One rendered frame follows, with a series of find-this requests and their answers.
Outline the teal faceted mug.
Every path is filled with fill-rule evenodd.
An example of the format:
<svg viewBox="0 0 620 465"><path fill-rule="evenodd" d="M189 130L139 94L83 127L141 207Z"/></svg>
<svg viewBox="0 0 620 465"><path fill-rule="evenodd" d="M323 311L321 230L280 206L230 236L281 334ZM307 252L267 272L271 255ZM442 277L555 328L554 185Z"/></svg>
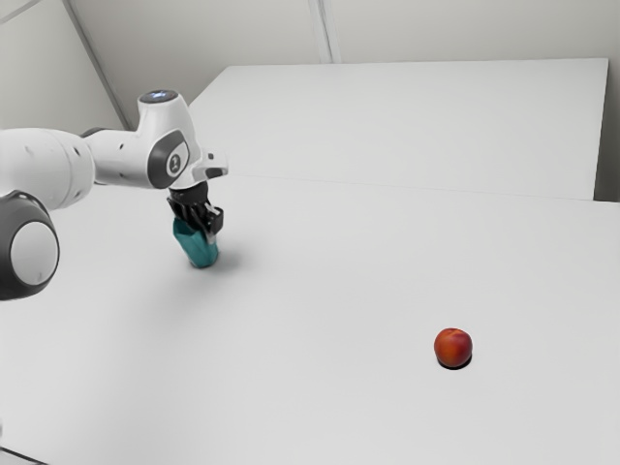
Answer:
<svg viewBox="0 0 620 465"><path fill-rule="evenodd" d="M183 220L175 218L172 233L192 266L206 268L216 263L219 256L217 243L210 242L204 232L195 230Z"/></svg>

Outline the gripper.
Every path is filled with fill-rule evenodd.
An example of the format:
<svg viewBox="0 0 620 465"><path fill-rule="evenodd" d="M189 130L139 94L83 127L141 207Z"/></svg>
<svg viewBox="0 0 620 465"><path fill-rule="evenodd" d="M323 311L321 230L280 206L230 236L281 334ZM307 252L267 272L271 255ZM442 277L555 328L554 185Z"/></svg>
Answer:
<svg viewBox="0 0 620 465"><path fill-rule="evenodd" d="M177 219L195 231L205 233L208 244L216 242L217 233L224 226L224 210L208 199L206 181L187 189L169 189L168 203Z"/></svg>

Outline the red peach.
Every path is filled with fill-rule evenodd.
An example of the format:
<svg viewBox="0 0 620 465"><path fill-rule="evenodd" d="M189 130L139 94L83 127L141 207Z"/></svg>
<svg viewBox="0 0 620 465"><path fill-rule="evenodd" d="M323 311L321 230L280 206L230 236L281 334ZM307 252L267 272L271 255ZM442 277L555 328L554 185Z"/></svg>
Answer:
<svg viewBox="0 0 620 465"><path fill-rule="evenodd" d="M438 362L447 368L460 368L473 354L473 340L464 330L444 328L435 337L434 353Z"/></svg>

